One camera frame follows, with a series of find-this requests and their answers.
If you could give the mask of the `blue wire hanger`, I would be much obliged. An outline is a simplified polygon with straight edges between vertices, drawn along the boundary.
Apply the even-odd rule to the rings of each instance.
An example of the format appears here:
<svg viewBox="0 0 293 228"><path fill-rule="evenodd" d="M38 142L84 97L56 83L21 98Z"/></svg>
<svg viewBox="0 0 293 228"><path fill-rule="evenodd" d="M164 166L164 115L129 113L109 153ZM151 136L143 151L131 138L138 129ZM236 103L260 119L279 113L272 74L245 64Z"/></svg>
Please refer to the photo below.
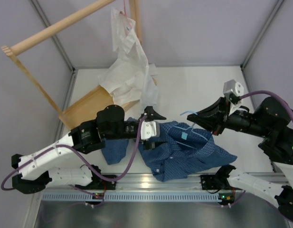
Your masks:
<svg viewBox="0 0 293 228"><path fill-rule="evenodd" d="M192 111L192 110L187 110L187 111L184 111L183 113L181 113L180 115L184 115L184 114L195 114L195 115L198 115L197 112L195 111ZM172 128L175 128L175 129L179 129L181 130L181 138L183 140L187 140L187 131L190 130L190 132L194 135L197 135L198 137L202 138L203 140L205 140L206 142L208 142L208 139L206 137L204 137L203 135L199 134L199 133L196 133L194 132L194 126L195 124L193 123L191 126L187 127L187 128L183 128L183 127L179 127L179 126L173 126ZM183 145L183 146L186 146L188 148L192 148L192 149L196 149L195 147L193 146L190 146L188 144L185 144L185 143L182 143L182 142L179 142L179 141L176 141L177 144L180 144L180 145Z"/></svg>

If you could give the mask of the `blue checked shirt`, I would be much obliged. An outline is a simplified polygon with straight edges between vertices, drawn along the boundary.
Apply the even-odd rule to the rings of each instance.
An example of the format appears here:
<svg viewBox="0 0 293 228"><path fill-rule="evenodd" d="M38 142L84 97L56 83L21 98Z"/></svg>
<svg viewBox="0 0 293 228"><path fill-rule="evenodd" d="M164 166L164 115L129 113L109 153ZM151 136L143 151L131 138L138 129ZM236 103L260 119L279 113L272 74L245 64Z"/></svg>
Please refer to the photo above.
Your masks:
<svg viewBox="0 0 293 228"><path fill-rule="evenodd" d="M210 132L194 129L194 132L206 137L208 142L192 134L190 130L187 131L187 140L183 140L181 130L172 128L173 126L189 127L188 124L177 121L161 123L160 136L151 138L150 142L167 143L153 150L144 150L143 145L139 144L139 152L145 165L150 168L158 181L185 179L197 172L229 165L237 159L237 156L216 145ZM176 141L196 149L177 144Z"/></svg>

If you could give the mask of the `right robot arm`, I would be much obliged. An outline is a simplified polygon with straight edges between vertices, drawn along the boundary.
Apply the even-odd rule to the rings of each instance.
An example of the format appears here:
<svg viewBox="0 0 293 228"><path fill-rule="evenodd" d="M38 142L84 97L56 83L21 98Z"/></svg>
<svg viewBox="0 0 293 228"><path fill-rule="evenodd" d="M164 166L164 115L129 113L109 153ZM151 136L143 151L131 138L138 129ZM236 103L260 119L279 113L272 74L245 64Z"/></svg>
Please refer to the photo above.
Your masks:
<svg viewBox="0 0 293 228"><path fill-rule="evenodd" d="M261 137L263 141L258 147L283 172L288 184L264 181L229 164L202 178L202 187L245 190L264 199L293 222L293 129L288 127L290 114L276 98L267 97L250 113L239 97L220 97L210 107L189 114L187 120L216 136L229 129Z"/></svg>

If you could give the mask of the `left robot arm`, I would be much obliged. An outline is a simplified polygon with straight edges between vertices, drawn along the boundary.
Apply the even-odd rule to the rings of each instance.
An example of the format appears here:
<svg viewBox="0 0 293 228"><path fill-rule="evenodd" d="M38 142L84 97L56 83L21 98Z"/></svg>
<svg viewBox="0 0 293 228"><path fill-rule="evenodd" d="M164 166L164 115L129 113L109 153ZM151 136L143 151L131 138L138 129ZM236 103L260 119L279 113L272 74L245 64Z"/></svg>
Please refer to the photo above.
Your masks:
<svg viewBox="0 0 293 228"><path fill-rule="evenodd" d="M81 123L62 138L34 152L31 155L15 154L11 158L13 172L12 189L23 194L33 194L47 187L68 185L80 191L95 190L107 182L117 182L132 166L140 143L146 150L155 149L159 142L151 138L159 137L159 120L166 118L158 114L152 106L147 106L136 121L126 121L125 111L119 105L109 105L99 111L96 118ZM109 178L91 165L83 155L104 149L106 140L135 140L135 148L128 165L119 176Z"/></svg>

